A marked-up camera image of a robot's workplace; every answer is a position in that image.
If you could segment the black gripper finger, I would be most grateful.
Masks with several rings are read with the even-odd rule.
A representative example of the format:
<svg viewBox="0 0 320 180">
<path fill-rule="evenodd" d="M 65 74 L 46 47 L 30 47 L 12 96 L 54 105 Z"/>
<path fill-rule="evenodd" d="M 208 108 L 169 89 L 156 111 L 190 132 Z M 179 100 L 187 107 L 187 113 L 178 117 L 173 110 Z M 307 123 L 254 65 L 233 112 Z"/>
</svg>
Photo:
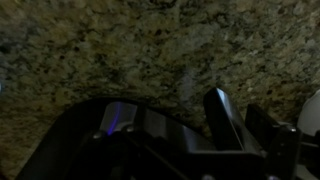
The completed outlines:
<svg viewBox="0 0 320 180">
<path fill-rule="evenodd" d="M 258 105 L 249 104 L 245 125 L 267 152 L 267 166 L 294 167 L 297 164 L 301 131 L 292 125 L 281 125 Z"/>
</svg>

